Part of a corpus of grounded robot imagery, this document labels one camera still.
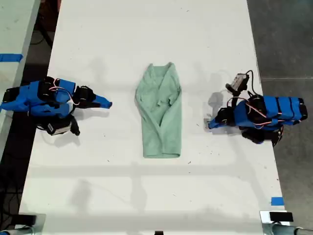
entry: floor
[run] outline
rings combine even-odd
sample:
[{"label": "floor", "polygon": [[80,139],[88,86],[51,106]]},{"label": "floor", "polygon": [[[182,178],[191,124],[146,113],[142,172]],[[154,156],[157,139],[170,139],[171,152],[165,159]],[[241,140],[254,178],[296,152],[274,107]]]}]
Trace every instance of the floor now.
[{"label": "floor", "polygon": [[[298,96],[306,101],[309,114],[313,112],[313,1],[312,0],[247,0],[264,94]],[[33,33],[32,43],[41,40]],[[36,80],[47,73],[51,50],[45,41],[31,45],[23,81]],[[287,127],[281,142],[275,147],[276,163],[286,204],[294,216],[294,224],[313,228],[313,127],[312,118],[300,125]],[[32,142],[15,133],[26,128],[31,136],[34,129],[25,125],[27,117],[15,114],[9,139],[24,143],[31,152]],[[3,161],[15,155],[14,145],[7,145]],[[28,160],[15,158],[20,177],[26,175]],[[22,187],[24,178],[18,182]]]}]

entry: black cable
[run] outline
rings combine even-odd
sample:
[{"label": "black cable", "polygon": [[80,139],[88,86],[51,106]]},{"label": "black cable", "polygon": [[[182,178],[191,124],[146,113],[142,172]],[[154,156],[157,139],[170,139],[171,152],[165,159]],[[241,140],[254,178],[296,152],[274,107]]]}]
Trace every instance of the black cable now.
[{"label": "black cable", "polygon": [[252,79],[252,83],[251,83],[252,91],[253,91],[255,94],[257,94],[257,93],[255,92],[255,90],[254,90],[254,87],[253,87],[253,78],[254,78],[253,71],[252,71],[252,70],[249,70],[248,72],[246,72],[246,74],[248,74],[249,72],[251,73],[251,79]]},{"label": "black cable", "polygon": [[45,38],[43,37],[43,38],[41,38],[41,39],[40,39],[38,42],[36,42],[36,43],[32,43],[32,42],[31,42],[30,45],[38,45],[38,44],[42,43],[42,42],[44,41],[44,39],[45,39]]},{"label": "black cable", "polygon": [[37,42],[37,43],[31,43],[31,45],[32,45],[32,46],[38,45],[38,44],[42,43],[42,42],[44,41],[44,39],[45,39],[45,38],[43,37],[39,42]]}]

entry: light green cloth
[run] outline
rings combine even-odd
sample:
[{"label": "light green cloth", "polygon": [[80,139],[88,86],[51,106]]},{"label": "light green cloth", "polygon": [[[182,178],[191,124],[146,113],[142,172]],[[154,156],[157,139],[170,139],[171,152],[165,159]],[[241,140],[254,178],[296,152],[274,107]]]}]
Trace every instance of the light green cloth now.
[{"label": "light green cloth", "polygon": [[181,88],[175,65],[150,64],[136,90],[142,116],[143,156],[177,158],[181,153]]}]

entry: white wire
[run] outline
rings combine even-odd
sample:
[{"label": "white wire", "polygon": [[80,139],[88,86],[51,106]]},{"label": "white wire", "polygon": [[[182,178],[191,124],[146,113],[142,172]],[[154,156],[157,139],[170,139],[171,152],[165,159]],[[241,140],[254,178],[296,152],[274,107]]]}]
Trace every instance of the white wire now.
[{"label": "white wire", "polygon": [[66,91],[68,93],[69,99],[72,101],[72,103],[75,104],[75,105],[79,105],[79,102],[78,102],[78,104],[76,104],[74,102],[74,100],[72,99],[72,96],[69,93],[69,91],[67,89],[64,89],[63,87],[56,87],[56,86],[55,87],[50,87],[49,91],[57,91],[58,89],[61,89],[62,91]]}]

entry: gray concrete floor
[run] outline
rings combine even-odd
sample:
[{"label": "gray concrete floor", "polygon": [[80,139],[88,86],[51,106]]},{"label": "gray concrete floor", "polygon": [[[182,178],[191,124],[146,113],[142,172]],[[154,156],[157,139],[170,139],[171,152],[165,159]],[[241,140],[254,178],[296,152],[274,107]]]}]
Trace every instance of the gray concrete floor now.
[{"label": "gray concrete floor", "polygon": [[[286,209],[296,226],[313,228],[313,0],[247,1],[264,94],[302,97],[308,108],[274,152]],[[30,46],[27,63],[48,64],[50,52],[45,42]]]}]

